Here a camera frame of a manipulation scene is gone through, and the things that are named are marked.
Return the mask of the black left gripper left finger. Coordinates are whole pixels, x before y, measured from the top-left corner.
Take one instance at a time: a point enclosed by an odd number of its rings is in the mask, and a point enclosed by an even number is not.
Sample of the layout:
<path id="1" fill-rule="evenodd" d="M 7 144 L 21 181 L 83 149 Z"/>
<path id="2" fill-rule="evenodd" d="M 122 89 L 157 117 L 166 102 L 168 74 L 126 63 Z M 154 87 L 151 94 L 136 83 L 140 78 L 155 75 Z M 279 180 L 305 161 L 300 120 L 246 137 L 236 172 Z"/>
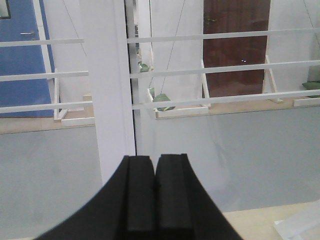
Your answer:
<path id="1" fill-rule="evenodd" d="M 101 190 L 39 240 L 154 240 L 155 173 L 148 156 L 124 156 Z"/>

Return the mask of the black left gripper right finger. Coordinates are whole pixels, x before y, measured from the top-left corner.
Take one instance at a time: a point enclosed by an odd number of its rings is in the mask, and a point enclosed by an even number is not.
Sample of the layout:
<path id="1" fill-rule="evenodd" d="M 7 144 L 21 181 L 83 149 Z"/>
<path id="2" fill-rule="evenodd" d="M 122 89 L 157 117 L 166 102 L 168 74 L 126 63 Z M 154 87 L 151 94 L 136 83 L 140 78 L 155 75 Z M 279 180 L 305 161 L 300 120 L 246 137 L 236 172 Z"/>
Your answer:
<path id="1" fill-rule="evenodd" d="M 163 154 L 155 180 L 159 240 L 240 240 L 197 178 L 188 156 Z"/>

